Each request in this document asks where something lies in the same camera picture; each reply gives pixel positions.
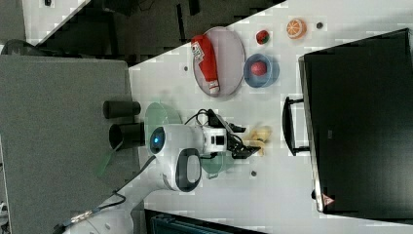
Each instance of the black cylinder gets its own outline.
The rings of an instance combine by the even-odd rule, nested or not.
[[[140,113],[137,101],[107,100],[103,104],[103,115],[106,119],[129,117]]]
[[[109,142],[113,149],[122,143],[117,151],[144,145],[145,131],[143,123],[112,125],[109,130]]]

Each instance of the red apple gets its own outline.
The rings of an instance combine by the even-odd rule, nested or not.
[[[251,66],[251,72],[256,76],[262,76],[267,73],[267,64],[264,61],[256,61]]]

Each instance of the red label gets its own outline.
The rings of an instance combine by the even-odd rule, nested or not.
[[[323,200],[325,206],[328,206],[328,205],[330,205],[331,203],[334,202],[334,200],[332,200],[331,198],[329,198],[328,196],[326,196],[324,194],[322,194],[322,200]]]

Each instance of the pink plate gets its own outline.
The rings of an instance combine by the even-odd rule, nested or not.
[[[200,67],[193,60],[195,79],[209,96],[225,97],[232,94],[243,80],[244,47],[236,32],[225,27],[214,27],[206,32],[213,45],[218,70],[219,93],[212,95]]]

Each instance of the gray floor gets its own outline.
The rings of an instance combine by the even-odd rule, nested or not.
[[[148,8],[152,0],[139,0]],[[188,0],[153,0],[148,11],[130,17],[114,12],[119,56],[130,64],[143,62],[186,43],[182,40],[176,6],[182,10],[184,38],[190,40],[215,26],[225,26],[265,10],[282,0],[200,0],[200,12],[190,16]],[[42,46],[85,55],[111,55],[110,31],[104,21],[78,14]]]

